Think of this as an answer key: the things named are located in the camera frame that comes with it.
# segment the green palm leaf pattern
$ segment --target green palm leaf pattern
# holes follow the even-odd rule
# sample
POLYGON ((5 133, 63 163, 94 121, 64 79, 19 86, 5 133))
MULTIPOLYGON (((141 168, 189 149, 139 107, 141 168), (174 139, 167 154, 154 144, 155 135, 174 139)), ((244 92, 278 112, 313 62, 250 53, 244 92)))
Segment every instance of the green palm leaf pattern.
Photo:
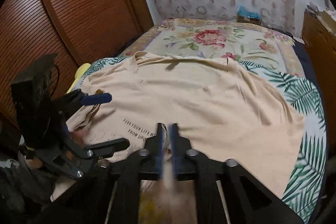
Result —
POLYGON ((254 71, 254 69, 257 69, 257 68, 263 68, 263 69, 268 69, 262 65, 259 65, 257 63, 253 63, 251 61, 238 61, 238 63, 240 63, 247 71, 249 72, 252 72, 254 74, 258 74, 254 71))
POLYGON ((293 75, 278 71, 269 70, 264 74, 271 78, 269 82, 278 84, 277 88, 285 88, 285 92, 289 89, 291 83, 296 81, 296 78, 293 75))
POLYGON ((315 208, 322 184, 326 149, 322 138, 310 137, 305 133, 299 155, 282 201, 304 222, 309 220, 315 208))
POLYGON ((290 181, 282 201, 294 210, 305 223, 308 222, 318 199, 326 162, 326 123, 322 101, 317 88, 307 79, 281 73, 272 69, 255 68, 255 72, 274 84, 288 103, 305 116, 318 118, 319 130, 305 121, 306 132, 290 181))
POLYGON ((85 71, 85 73, 81 76, 81 78, 78 80, 78 82, 72 88, 71 91, 79 89, 81 84, 83 83, 84 79, 88 75, 91 75, 94 72, 97 72, 97 71, 101 70, 102 68, 104 68, 105 65, 114 65, 114 64, 122 62, 126 58, 128 58, 128 57, 102 58, 102 59, 99 59, 99 60, 93 62, 93 64, 85 71))
POLYGON ((268 70, 264 74, 271 78, 268 81, 276 84, 277 88, 285 88, 287 102, 305 115, 314 112, 320 119, 320 129, 326 130, 320 94, 309 80, 274 70, 268 70))

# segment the bed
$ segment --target bed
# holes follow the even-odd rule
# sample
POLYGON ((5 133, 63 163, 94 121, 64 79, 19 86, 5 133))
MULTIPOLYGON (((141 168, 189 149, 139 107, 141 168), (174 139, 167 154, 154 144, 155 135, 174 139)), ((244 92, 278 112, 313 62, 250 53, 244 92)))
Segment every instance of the bed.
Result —
POLYGON ((94 62, 76 81, 73 90, 80 88, 90 74, 122 62, 138 51, 162 56, 231 58, 275 85, 305 115, 305 133, 282 200, 308 223, 320 200, 327 143, 320 89, 304 45, 285 34, 252 24, 168 19, 142 35, 119 57, 94 62))

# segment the black metal frame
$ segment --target black metal frame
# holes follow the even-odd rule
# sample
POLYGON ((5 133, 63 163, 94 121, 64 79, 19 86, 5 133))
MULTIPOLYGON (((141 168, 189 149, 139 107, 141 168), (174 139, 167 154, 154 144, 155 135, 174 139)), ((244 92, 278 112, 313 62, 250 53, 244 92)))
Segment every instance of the black metal frame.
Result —
POLYGON ((73 141, 66 121, 82 106, 92 105, 94 115, 112 96, 102 92, 88 96, 79 89, 51 100, 49 83, 56 55, 43 55, 11 83, 17 123, 25 140, 20 150, 27 159, 36 155, 51 172, 79 179, 99 159, 112 157, 130 143, 120 138, 82 148, 73 141))
MULTIPOLYGON (((192 149, 190 141, 179 135, 177 124, 168 128, 168 134, 177 180, 194 180, 198 224, 227 223, 216 183, 218 180, 225 193, 232 224, 303 223, 294 211, 237 161, 210 160, 205 154, 192 149)), ((102 224, 108 217, 108 224, 137 224, 140 181, 161 177, 163 135, 163 127, 159 123, 156 136, 146 140, 144 149, 103 168, 95 166, 32 223, 102 224)))

